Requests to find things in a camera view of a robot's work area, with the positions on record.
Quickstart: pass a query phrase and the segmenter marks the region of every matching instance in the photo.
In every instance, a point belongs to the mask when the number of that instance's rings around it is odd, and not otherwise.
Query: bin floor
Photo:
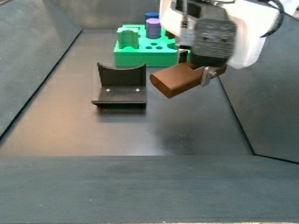
[[[147,108],[99,109],[98,62],[115,65],[117,31],[84,31],[0,144],[3,156],[251,155],[219,80]]]

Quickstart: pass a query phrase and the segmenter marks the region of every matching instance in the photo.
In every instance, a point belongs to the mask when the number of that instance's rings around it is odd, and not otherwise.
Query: black holder
[[[146,97],[146,64],[130,69],[115,69],[98,63],[102,82],[99,97],[92,103],[98,106],[142,106]]]

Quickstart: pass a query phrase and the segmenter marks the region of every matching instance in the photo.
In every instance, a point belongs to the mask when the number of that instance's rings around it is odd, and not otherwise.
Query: green pegboard
[[[117,67],[138,67],[145,63],[149,67],[171,67],[178,64],[175,39],[169,39],[165,35],[165,29],[162,29],[161,38],[150,39],[146,37],[145,25],[125,24],[119,31],[123,31],[126,28],[129,30],[138,28],[139,48],[135,49],[133,46],[126,46],[121,49],[117,42],[114,51]]]

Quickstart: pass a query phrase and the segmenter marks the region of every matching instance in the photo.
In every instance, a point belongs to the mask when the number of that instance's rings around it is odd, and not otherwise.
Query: purple cylinder
[[[146,20],[146,37],[159,39],[162,37],[162,24],[159,18],[149,18]]]

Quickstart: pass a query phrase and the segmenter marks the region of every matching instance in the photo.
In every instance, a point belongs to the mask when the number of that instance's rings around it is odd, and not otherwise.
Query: brown block
[[[151,74],[151,82],[166,97],[173,98],[202,84],[205,67],[193,70],[193,64],[185,62]]]

